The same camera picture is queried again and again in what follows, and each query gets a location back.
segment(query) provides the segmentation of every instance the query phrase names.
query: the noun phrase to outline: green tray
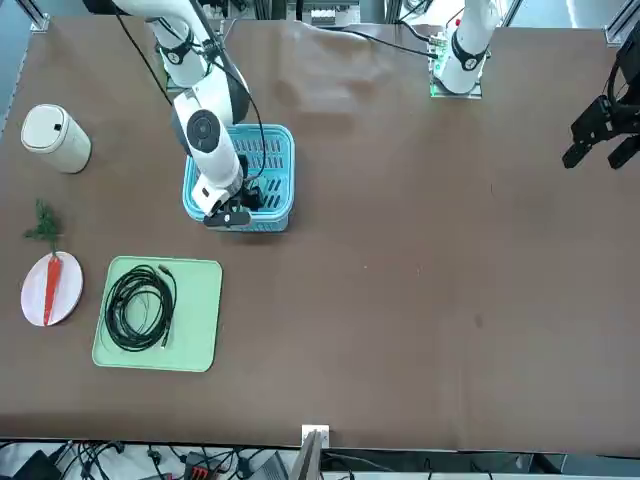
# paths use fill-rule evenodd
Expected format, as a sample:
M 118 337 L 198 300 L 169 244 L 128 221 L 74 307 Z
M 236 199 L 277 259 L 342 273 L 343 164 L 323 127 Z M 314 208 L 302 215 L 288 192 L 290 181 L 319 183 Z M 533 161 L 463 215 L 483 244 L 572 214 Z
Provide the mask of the green tray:
M 142 352 L 127 352 L 111 340 L 104 325 L 104 306 L 107 293 L 117 279 L 136 265 L 142 264 L 151 265 L 155 269 L 162 264 L 171 271 L 178 285 L 178 303 L 165 348 L 158 342 Z M 107 272 L 98 327 L 93 340 L 94 363 L 100 367 L 206 371 L 213 363 L 221 286 L 222 267 L 215 261 L 158 257 L 114 258 Z M 158 301 L 149 296 L 150 315 L 154 314 L 157 305 Z M 143 301 L 137 300 L 129 306 L 127 316 L 133 323 L 138 318 L 142 321 L 144 313 Z

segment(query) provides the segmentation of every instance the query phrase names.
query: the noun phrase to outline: round plate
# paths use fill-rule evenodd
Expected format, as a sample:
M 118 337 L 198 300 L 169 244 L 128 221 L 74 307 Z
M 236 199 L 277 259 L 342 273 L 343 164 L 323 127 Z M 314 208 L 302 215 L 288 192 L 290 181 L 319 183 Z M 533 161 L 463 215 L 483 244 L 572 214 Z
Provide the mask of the round plate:
M 57 252 L 62 261 L 62 271 L 49 325 L 64 320 L 78 304 L 82 293 L 82 269 L 75 257 L 66 252 Z M 20 303 L 22 313 L 34 325 L 44 327 L 44 295 L 47 285 L 47 267 L 51 254 L 45 255 L 31 268 L 22 284 Z

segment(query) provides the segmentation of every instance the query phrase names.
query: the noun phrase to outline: white container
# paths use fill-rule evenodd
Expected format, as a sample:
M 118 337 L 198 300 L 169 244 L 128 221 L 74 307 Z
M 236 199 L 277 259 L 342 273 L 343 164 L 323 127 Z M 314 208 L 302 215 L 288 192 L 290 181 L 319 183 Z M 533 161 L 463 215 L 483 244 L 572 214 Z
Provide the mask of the white container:
M 66 110 L 37 105 L 22 124 L 22 144 L 63 173 L 77 173 L 91 154 L 91 140 Z

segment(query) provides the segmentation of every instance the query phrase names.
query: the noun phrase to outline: blue basket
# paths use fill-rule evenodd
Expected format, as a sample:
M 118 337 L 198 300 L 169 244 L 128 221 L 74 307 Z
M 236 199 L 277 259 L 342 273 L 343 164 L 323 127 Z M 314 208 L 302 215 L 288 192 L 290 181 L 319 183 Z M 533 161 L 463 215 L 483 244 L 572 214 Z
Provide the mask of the blue basket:
M 257 212 L 249 212 L 248 225 L 216 227 L 227 232 L 281 232 L 289 223 L 295 192 L 295 144 L 289 130 L 281 125 L 263 125 L 267 144 L 267 163 L 257 182 L 263 192 L 265 206 Z M 238 155 L 244 154 L 249 162 L 249 175 L 257 174 L 262 165 L 262 139 L 258 125 L 236 125 L 228 128 Z M 204 213 L 198 208 L 191 191 L 200 172 L 191 157 L 187 157 L 182 184 L 182 203 L 191 218 L 201 222 Z

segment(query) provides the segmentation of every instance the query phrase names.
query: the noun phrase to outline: coiled cable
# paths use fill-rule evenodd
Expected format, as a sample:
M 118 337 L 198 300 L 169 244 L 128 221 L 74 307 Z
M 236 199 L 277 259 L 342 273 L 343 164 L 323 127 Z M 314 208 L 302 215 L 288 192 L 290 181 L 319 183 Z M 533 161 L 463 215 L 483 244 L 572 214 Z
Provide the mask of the coiled cable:
M 105 302 L 104 322 L 107 332 L 118 347 L 127 352 L 141 352 L 162 339 L 167 345 L 173 311 L 178 301 L 176 279 L 164 265 L 158 269 L 171 278 L 173 291 L 167 282 L 150 265 L 138 265 L 122 275 L 109 289 Z M 156 297 L 160 305 L 153 321 L 147 325 L 148 298 L 143 297 L 147 311 L 139 327 L 133 327 L 127 319 L 129 304 L 138 296 Z

